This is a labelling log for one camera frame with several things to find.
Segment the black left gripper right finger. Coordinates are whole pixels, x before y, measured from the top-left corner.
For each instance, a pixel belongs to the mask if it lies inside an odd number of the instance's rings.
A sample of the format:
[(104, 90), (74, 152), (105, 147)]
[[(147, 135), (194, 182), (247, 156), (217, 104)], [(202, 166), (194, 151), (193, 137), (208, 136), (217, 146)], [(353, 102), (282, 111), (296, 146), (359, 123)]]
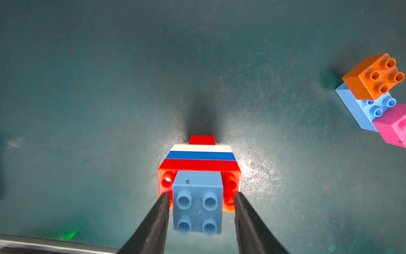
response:
[(235, 228), (241, 254), (287, 254), (241, 192), (234, 196)]

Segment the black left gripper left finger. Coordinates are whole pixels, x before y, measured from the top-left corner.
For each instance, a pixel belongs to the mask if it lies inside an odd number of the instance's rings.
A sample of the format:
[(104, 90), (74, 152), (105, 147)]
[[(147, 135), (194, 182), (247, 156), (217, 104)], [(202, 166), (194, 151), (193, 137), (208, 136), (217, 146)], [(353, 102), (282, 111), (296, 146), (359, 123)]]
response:
[(162, 194), (119, 254), (162, 254), (169, 223), (170, 198)]

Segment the small light blue lego brick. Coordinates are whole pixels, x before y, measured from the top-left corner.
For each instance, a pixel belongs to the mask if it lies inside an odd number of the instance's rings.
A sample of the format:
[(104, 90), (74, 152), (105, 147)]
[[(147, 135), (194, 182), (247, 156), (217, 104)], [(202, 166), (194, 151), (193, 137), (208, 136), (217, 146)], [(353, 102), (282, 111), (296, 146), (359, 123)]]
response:
[(172, 193), (176, 232), (207, 236), (222, 233), (223, 182), (219, 172), (180, 171)]

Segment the red sloped lego brick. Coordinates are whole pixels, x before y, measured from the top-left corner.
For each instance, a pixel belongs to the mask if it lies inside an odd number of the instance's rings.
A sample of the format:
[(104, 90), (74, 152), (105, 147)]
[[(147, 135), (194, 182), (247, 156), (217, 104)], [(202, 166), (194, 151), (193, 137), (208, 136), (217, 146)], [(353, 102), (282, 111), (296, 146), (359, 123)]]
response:
[(173, 208), (172, 186), (180, 171), (219, 172), (223, 182), (223, 211), (235, 212), (234, 196), (241, 190), (242, 172), (236, 161), (165, 159), (158, 168), (159, 195), (168, 193)]

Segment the pink lego brick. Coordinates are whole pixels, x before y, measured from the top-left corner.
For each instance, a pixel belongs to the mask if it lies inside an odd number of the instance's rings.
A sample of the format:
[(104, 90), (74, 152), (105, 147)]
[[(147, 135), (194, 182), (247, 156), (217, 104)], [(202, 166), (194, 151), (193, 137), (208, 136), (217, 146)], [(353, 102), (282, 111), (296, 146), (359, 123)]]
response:
[(373, 121), (387, 144), (406, 147), (406, 105), (397, 104)]

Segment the orange lego brick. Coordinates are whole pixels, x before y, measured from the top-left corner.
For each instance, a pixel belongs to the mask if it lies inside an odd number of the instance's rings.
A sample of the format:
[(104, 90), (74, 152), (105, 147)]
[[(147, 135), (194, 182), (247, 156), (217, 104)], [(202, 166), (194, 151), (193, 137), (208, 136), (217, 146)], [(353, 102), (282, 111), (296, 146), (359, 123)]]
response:
[(388, 53), (364, 59), (344, 77), (343, 81), (358, 100), (376, 100), (404, 81), (396, 60)]

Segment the dark blue lego brick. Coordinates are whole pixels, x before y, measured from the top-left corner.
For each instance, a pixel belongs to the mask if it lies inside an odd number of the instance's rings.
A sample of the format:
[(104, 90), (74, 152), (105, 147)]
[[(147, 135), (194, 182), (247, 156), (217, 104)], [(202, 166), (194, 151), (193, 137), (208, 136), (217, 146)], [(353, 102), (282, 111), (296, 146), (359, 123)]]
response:
[(232, 152), (170, 151), (167, 159), (235, 161)]

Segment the white lego brick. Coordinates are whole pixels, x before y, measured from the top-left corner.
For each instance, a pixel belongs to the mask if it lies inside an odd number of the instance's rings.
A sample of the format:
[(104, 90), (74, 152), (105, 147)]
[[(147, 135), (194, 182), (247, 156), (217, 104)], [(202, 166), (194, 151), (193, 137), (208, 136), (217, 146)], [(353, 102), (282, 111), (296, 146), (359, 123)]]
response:
[(227, 145), (173, 145), (170, 151), (189, 151), (189, 152), (228, 152), (232, 153), (232, 149)]

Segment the red square lego brick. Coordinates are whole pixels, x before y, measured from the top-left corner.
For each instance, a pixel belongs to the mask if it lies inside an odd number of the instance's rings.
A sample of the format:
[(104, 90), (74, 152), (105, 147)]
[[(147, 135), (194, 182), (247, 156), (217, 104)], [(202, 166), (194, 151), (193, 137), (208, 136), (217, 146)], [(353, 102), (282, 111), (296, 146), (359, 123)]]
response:
[(212, 135), (192, 135), (190, 145), (216, 145), (215, 137)]

